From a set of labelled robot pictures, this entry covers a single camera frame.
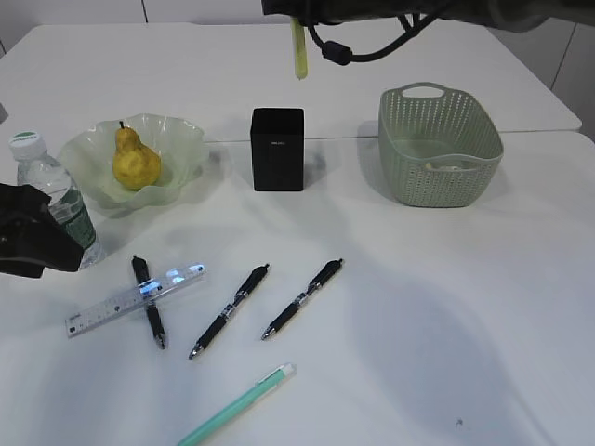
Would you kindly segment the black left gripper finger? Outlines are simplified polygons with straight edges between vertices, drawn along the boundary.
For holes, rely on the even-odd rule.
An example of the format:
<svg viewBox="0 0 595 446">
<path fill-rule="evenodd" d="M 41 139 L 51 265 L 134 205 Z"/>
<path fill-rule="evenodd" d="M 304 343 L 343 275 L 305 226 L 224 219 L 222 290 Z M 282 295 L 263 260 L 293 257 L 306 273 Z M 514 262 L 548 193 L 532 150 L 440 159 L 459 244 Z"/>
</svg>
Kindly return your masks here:
<svg viewBox="0 0 595 446">
<path fill-rule="evenodd" d="M 83 247 L 56 223 L 34 220 L 29 224 L 28 241 L 31 245 L 27 255 L 36 274 L 45 269 L 64 272 L 79 270 Z"/>
</svg>

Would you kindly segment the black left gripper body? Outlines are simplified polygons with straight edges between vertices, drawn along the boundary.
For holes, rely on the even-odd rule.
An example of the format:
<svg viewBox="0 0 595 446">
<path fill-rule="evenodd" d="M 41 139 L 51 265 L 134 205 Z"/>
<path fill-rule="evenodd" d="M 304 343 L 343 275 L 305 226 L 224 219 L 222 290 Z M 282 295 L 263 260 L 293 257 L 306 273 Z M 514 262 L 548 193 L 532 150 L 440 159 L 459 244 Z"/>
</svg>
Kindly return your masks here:
<svg viewBox="0 0 595 446">
<path fill-rule="evenodd" d="M 39 279 L 45 266 L 33 242 L 27 238 L 43 228 L 48 216 L 50 197 L 25 184 L 1 184 L 1 272 Z"/>
</svg>

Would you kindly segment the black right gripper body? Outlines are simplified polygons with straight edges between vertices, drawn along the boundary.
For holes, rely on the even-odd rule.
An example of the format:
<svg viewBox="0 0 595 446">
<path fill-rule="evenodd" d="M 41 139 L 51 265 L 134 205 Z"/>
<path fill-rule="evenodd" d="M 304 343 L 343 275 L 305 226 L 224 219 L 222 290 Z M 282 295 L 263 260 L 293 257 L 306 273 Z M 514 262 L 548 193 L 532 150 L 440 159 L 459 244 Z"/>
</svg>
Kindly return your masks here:
<svg viewBox="0 0 595 446">
<path fill-rule="evenodd" d="M 418 1 L 391 0 L 262 0 L 262 12 L 285 15 L 305 24 L 339 24 L 347 21 L 394 18 L 400 14 L 418 12 Z"/>
</svg>

